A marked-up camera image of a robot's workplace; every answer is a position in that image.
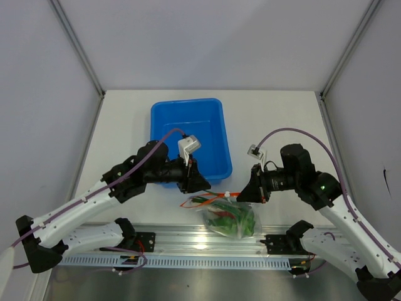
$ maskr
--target black bracket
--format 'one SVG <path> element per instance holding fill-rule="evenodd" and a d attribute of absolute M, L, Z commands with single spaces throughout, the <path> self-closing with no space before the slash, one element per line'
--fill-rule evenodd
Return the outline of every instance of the black bracket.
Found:
<path fill-rule="evenodd" d="M 117 248 L 123 248 L 126 250 L 132 250 L 136 252 L 147 252 L 153 253 L 156 244 L 156 233 L 154 232 L 137 232 L 135 240 L 124 246 L 117 246 Z M 110 251 L 108 248 L 100 248 L 100 251 Z"/>
<path fill-rule="evenodd" d="M 285 235 L 268 234 L 261 243 L 266 245 L 268 254 L 270 255 L 308 255 L 309 252 L 304 250 L 300 239 L 303 233 L 313 229 L 312 224 L 306 221 L 299 221 L 287 230 Z"/>
<path fill-rule="evenodd" d="M 261 243 L 266 245 L 270 255 L 308 255 L 303 248 L 293 248 L 287 241 L 286 234 L 268 234 Z"/>
<path fill-rule="evenodd" d="M 32 218 L 29 216 L 22 216 L 16 220 L 18 233 L 23 236 L 31 230 L 33 224 Z M 35 238 L 33 234 L 23 239 L 22 243 L 25 249 L 26 258 L 28 259 L 29 266 L 33 273 L 42 273 L 55 267 L 63 259 L 63 253 L 68 249 L 63 241 L 60 241 L 52 248 L 45 248 L 40 246 L 40 239 Z"/>
<path fill-rule="evenodd" d="M 389 273 L 388 278 L 377 279 L 368 268 L 357 268 L 357 287 L 368 301 L 391 301 L 401 291 L 401 270 Z"/>

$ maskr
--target gray wall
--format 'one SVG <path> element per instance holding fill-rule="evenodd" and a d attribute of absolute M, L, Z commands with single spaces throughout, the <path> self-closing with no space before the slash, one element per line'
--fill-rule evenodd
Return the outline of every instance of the gray wall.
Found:
<path fill-rule="evenodd" d="M 61 0 L 106 90 L 323 88 L 370 0 Z"/>
<path fill-rule="evenodd" d="M 47 1 L 0 1 L 0 54 L 3 251 L 18 217 L 64 202 L 99 98 Z M 23 300 L 33 279 L 29 268 L 13 272 L 2 301 Z"/>
<path fill-rule="evenodd" d="M 358 206 L 401 250 L 401 1 L 386 0 L 328 96 Z M 383 170 L 387 170 L 388 189 Z"/>

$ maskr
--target blue tray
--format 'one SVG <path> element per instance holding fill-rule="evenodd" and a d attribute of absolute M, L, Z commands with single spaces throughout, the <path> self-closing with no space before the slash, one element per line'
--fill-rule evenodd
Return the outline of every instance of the blue tray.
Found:
<path fill-rule="evenodd" d="M 174 127 L 198 138 L 202 147 L 194 152 L 194 157 L 198 160 L 199 172 L 211 184 L 218 184 L 231 175 L 231 158 L 220 100 L 202 98 L 158 102 L 152 107 L 151 119 L 151 140 L 160 140 Z M 177 141 L 180 139 L 181 135 L 176 132 L 165 141 L 170 159 L 178 156 Z"/>

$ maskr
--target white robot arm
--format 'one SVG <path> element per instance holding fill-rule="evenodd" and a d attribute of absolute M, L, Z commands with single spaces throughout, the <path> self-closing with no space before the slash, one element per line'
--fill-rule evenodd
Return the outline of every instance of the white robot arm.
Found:
<path fill-rule="evenodd" d="M 211 185 L 197 169 L 192 152 L 201 145 L 194 136 L 179 141 L 180 156 L 169 160 L 163 141 L 150 141 L 137 155 L 106 172 L 102 179 L 81 196 L 60 208 L 40 216 L 22 216 L 16 224 L 33 273 L 56 266 L 63 257 L 101 247 L 130 249 L 135 230 L 127 219 L 119 218 L 105 226 L 78 230 L 77 227 L 102 211 L 118 206 L 145 192 L 147 183 L 176 182 L 182 193 L 210 189 Z"/>
<path fill-rule="evenodd" d="M 266 151 L 260 145 L 270 136 L 282 130 L 300 132 L 327 147 L 316 137 L 302 130 L 286 128 L 271 132 L 256 147 L 252 145 L 248 154 L 260 163 L 251 169 L 251 180 L 237 197 L 237 201 L 265 203 L 272 191 L 294 189 L 302 201 L 331 221 L 351 244 L 351 248 L 339 244 L 305 221 L 291 227 L 286 234 L 288 245 L 295 249 L 314 253 L 346 273 L 357 283 L 362 295 L 369 301 L 391 301 L 401 291 L 401 254 L 363 217 L 347 195 L 338 172 L 340 182 L 332 175 L 315 170 L 309 152 L 301 144 L 284 146 L 281 151 L 283 167 L 269 171 Z"/>

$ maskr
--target purple cable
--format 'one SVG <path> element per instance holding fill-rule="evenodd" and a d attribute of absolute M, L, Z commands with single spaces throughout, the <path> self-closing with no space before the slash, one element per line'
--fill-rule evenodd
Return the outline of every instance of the purple cable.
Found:
<path fill-rule="evenodd" d="M 121 251 L 121 252 L 125 252 L 125 253 L 133 253 L 133 254 L 143 258 L 143 263 L 141 265 L 139 265 L 139 266 L 137 266 L 135 268 L 131 268 L 128 271 L 122 272 L 122 275 L 126 275 L 128 273 L 132 273 L 132 272 L 134 272 L 136 270 L 139 270 L 139 269 L 143 268 L 148 262 L 148 258 L 143 253 L 139 253 L 139 252 L 128 250 L 128 249 L 115 248 L 115 247 L 107 247 L 106 249 L 111 250 L 111 251 Z M 87 271 L 86 273 L 83 273 L 83 274 L 79 275 L 79 278 L 87 277 L 87 276 L 89 276 L 91 274 L 94 274 L 94 273 L 97 273 L 97 272 L 112 272 L 112 271 L 113 270 L 111 270 L 109 268 L 97 268 L 96 270 L 90 270 L 90 271 Z M 52 274 L 51 277 L 56 283 L 69 282 L 72 278 L 75 279 L 75 280 L 77 279 L 77 277 L 67 277 L 67 279 L 59 280 L 59 279 L 57 279 L 57 273 L 56 272 L 55 272 L 54 275 Z"/>
<path fill-rule="evenodd" d="M 331 238 L 336 241 L 336 237 L 334 236 L 334 234 L 332 232 L 324 232 L 324 235 L 330 235 Z"/>
<path fill-rule="evenodd" d="M 137 165 L 135 165 L 133 168 L 131 168 L 131 170 L 129 170 L 126 174 L 122 175 L 121 177 L 119 177 L 117 180 L 111 182 L 109 185 L 107 186 L 103 186 L 102 188 L 92 192 L 91 194 L 86 196 L 86 199 L 90 199 L 94 196 L 96 196 L 97 194 L 101 193 L 102 191 L 113 187 L 114 185 L 124 181 L 127 177 L 129 177 L 131 174 L 133 174 L 139 167 L 141 167 L 146 161 L 147 159 L 150 158 L 151 155 L 153 155 L 153 153 L 162 145 L 162 143 L 168 138 L 170 137 L 171 134 L 173 134 L 174 132 L 180 132 L 182 135 L 185 135 L 184 131 L 178 128 L 174 128 L 172 130 L 170 130 L 170 132 L 168 132 L 167 134 L 164 135 L 163 138 L 161 138 L 159 140 L 158 143 L 156 143 L 156 145 L 153 147 L 153 149 L 150 150 L 150 152 L 143 157 L 143 159 L 141 161 L 139 161 L 139 163 Z M 68 210 L 70 210 L 71 208 L 74 208 L 75 206 L 79 205 L 83 203 L 82 199 L 77 200 L 75 203 L 70 204 L 69 206 L 67 206 L 66 208 L 60 210 L 59 212 L 55 213 L 53 216 L 51 216 L 50 218 L 48 218 L 46 221 L 43 222 L 43 224 L 48 224 L 51 221 L 53 221 L 54 219 L 58 218 L 60 215 L 66 213 Z M 40 226 L 36 226 L 35 228 L 29 230 L 27 233 L 25 233 L 23 236 L 19 237 L 11 246 L 13 248 L 16 247 L 16 245 L 18 245 L 22 240 L 24 240 L 25 238 L 27 238 L 29 235 L 31 235 L 32 233 L 38 231 L 41 227 Z"/>
<path fill-rule="evenodd" d="M 13 266 L 13 270 L 18 270 L 19 268 L 24 268 L 24 267 L 27 267 L 28 265 L 29 265 L 29 262 L 23 263 L 22 265 L 15 265 L 15 266 Z"/>
<path fill-rule="evenodd" d="M 301 134 L 304 134 L 310 138 L 312 138 L 313 140 L 315 140 L 317 143 L 319 143 L 320 146 L 322 146 L 322 148 L 324 148 L 324 150 L 326 151 L 326 153 L 328 154 L 328 156 L 330 157 L 334 168 L 336 170 L 337 176 L 338 176 L 338 180 L 340 182 L 340 186 L 341 186 L 341 190 L 343 193 L 343 197 L 344 197 L 344 202 L 349 210 L 349 212 L 351 213 L 352 217 L 357 221 L 358 220 L 358 215 L 355 213 L 355 210 L 352 208 L 350 201 L 348 199 L 348 196 L 346 194 L 346 189 L 345 189 L 345 181 L 344 181 L 344 177 L 340 171 L 340 168 L 337 165 L 337 162 L 335 160 L 335 158 L 333 157 L 333 155 L 331 154 L 330 150 L 327 148 L 327 146 L 321 141 L 319 140 L 317 137 L 315 137 L 312 134 L 309 134 L 308 132 L 305 132 L 304 130 L 299 130 L 299 129 L 294 129 L 292 127 L 283 127 L 281 129 L 277 129 L 274 130 L 272 132 L 270 132 L 265 138 L 262 139 L 262 141 L 258 144 L 258 148 L 260 148 L 262 146 L 262 144 L 271 136 L 273 136 L 275 133 L 278 132 L 284 132 L 284 131 L 290 131 L 290 132 L 298 132 Z M 369 236 L 369 238 L 381 249 L 381 251 L 383 253 L 386 254 L 386 256 L 393 261 L 394 256 L 387 251 L 387 249 L 379 242 L 379 240 L 375 237 L 375 235 L 373 235 L 372 232 L 370 232 L 370 230 L 365 226 L 365 224 L 363 224 L 363 222 L 358 221 L 358 224 L 361 226 L 361 228 L 366 232 L 366 234 Z M 401 263 L 400 262 L 394 262 L 394 264 L 397 266 L 397 268 L 399 268 L 401 270 Z"/>

